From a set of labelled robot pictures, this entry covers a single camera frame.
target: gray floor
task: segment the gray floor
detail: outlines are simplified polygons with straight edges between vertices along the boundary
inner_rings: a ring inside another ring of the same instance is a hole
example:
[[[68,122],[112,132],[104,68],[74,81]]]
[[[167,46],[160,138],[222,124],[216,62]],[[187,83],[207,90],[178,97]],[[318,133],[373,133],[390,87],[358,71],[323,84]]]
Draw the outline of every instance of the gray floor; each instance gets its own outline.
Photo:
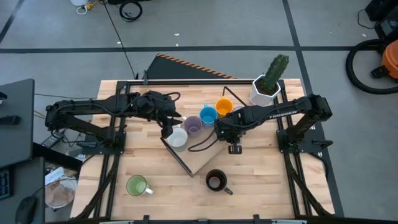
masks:
[[[301,46],[350,46],[376,38],[373,30],[356,24],[357,12],[370,0],[289,0]],[[0,29],[17,0],[0,0]],[[133,23],[108,9],[125,47],[217,45],[293,46],[284,5],[280,0],[152,0]],[[121,47],[102,5],[79,16],[69,0],[25,0],[0,49]],[[371,25],[366,15],[362,20]],[[158,52],[128,52],[142,74]],[[294,51],[174,51],[163,52],[238,78],[255,78],[277,54],[290,56],[284,78],[302,78]],[[325,96],[333,110],[323,124],[330,147],[343,210],[347,217],[398,220],[398,158],[396,96],[376,96],[351,86],[345,75],[347,52],[304,52],[313,92]],[[368,72],[380,62],[374,52],[360,52],[354,69],[371,86],[391,86],[372,80]],[[96,96],[100,80],[132,79],[123,53],[0,54],[0,84],[34,78],[36,92],[67,96]],[[58,99],[35,97],[35,109]],[[35,142],[49,133],[35,118]],[[73,138],[76,133],[68,131]],[[67,146],[58,150],[68,151]],[[62,220],[70,208],[46,212],[47,221]]]

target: cactus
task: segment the cactus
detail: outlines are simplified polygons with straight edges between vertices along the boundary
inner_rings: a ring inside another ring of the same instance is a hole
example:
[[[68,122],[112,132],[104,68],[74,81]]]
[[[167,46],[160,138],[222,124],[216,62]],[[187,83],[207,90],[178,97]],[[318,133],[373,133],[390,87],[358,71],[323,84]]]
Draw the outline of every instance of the cactus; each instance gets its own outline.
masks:
[[[284,73],[287,64],[289,63],[289,56],[278,55],[270,64],[268,71],[262,79],[256,84],[257,90],[266,95],[273,95],[276,89],[276,83]]]

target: purple cup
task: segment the purple cup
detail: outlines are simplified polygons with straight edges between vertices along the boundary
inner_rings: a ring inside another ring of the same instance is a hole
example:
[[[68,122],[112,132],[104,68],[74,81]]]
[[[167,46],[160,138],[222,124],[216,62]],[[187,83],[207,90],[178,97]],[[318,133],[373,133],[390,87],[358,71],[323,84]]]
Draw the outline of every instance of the purple cup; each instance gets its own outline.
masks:
[[[201,120],[197,116],[184,118],[184,129],[191,137],[197,137],[201,130]]]

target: butcher block tabletop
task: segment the butcher block tabletop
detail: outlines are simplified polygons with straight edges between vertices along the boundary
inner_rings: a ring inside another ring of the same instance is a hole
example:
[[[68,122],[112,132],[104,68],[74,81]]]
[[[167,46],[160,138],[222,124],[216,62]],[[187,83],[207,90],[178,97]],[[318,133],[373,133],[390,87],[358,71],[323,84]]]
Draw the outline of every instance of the butcher block tabletop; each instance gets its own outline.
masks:
[[[285,79],[284,82],[288,100],[304,96],[299,79]],[[117,80],[103,80],[98,99],[114,95],[116,84]],[[190,116],[198,115],[205,103],[214,105],[221,98],[223,87],[224,85],[139,85],[133,86],[130,91],[178,91],[181,97],[175,102],[177,112],[182,116]],[[249,105],[251,85],[228,87]],[[225,96],[234,106],[240,105],[228,92]],[[293,122],[296,123],[301,116],[294,115]],[[109,121],[108,115],[94,115],[92,123],[109,126]],[[228,154],[228,144],[223,144],[217,152],[209,151],[206,156],[197,156],[196,160],[195,155],[185,158],[189,160],[188,166],[191,164],[194,167],[193,177],[166,150],[160,140],[160,128],[156,122],[128,118],[126,124],[126,147],[119,162],[112,220],[142,220],[144,215],[149,215],[151,220],[252,219],[254,214],[259,214],[261,219],[294,218],[284,157],[278,150],[275,134],[278,128],[276,119],[266,121],[241,138],[241,155]],[[307,187],[322,206],[333,213],[322,162],[308,154],[301,154],[301,160]],[[97,155],[81,168],[71,217],[84,209],[98,189],[102,162],[103,156]],[[222,170],[226,174],[227,187],[234,192],[233,195],[212,192],[206,187],[205,177],[212,169]],[[133,175],[143,175],[154,194],[138,197],[129,195],[126,183]],[[300,211],[304,214],[301,193],[297,186],[296,189]],[[101,215],[105,214],[107,199],[108,193],[105,192]]]

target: potted plant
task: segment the potted plant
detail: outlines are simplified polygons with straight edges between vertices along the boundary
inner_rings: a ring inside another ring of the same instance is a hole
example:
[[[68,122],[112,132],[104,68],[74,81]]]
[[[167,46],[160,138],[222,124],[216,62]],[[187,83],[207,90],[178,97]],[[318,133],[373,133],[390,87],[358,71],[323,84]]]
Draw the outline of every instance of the potted plant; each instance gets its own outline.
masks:
[[[268,105],[280,92],[279,78],[284,73],[289,56],[278,55],[272,61],[267,73],[260,75],[252,82],[250,102],[259,105]]]

